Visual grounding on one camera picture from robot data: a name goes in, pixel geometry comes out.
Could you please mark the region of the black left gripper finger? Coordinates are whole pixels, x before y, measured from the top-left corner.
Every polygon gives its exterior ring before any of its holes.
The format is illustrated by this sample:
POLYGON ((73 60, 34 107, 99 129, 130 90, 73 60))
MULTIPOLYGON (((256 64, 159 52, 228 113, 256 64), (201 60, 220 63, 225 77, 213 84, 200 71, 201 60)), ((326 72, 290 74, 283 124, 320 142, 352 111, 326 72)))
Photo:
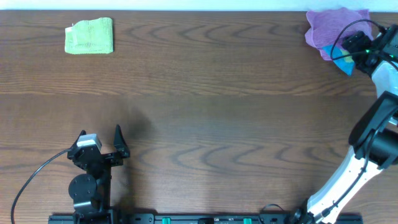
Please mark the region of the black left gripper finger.
POLYGON ((118 152, 128 153, 128 146, 124 140, 121 127, 119 124, 116 125, 113 144, 118 152))
POLYGON ((86 135, 86 131, 85 131, 85 130, 82 130, 82 131, 80 132, 80 134, 78 135, 76 141, 73 143, 73 149, 76 149, 76 148, 77 148, 77 142, 78 142, 80 136, 84 136, 84 135, 86 135))

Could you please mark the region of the purple microfiber cloth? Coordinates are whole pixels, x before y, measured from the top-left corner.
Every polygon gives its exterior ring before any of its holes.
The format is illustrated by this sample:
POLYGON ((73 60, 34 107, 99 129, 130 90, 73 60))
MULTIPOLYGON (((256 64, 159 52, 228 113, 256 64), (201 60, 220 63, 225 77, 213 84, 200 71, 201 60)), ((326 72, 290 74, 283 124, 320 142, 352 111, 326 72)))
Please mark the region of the purple microfiber cloth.
POLYGON ((339 33, 350 23, 360 19, 370 19, 369 10, 351 10, 345 7, 325 11, 308 11, 306 18, 310 24, 305 33, 305 41, 319 50, 324 60, 330 60, 330 49, 339 33))

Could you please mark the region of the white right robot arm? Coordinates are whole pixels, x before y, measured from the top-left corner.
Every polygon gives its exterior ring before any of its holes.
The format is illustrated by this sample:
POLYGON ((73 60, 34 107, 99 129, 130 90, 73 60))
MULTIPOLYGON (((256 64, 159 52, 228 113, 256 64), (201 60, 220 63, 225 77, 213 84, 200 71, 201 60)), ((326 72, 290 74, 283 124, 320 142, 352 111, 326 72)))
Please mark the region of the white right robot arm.
POLYGON ((345 38, 356 68, 375 84, 377 100, 353 128, 343 162, 326 184, 289 217, 287 223, 362 223, 361 215, 341 214, 366 182, 397 165, 397 25, 379 26, 374 40, 362 31, 345 38))

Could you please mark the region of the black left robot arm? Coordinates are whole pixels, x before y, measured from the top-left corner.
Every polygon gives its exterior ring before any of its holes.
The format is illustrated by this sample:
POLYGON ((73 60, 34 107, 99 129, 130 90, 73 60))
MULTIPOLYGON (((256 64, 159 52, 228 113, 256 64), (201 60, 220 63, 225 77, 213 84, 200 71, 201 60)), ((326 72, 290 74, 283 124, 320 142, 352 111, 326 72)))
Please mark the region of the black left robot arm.
POLYGON ((110 206, 111 169, 130 157, 120 125, 116 126, 113 145, 114 152, 103 154, 99 137, 83 130, 67 152, 67 158, 85 171, 68 187, 75 209, 74 223, 118 222, 118 213, 110 206))

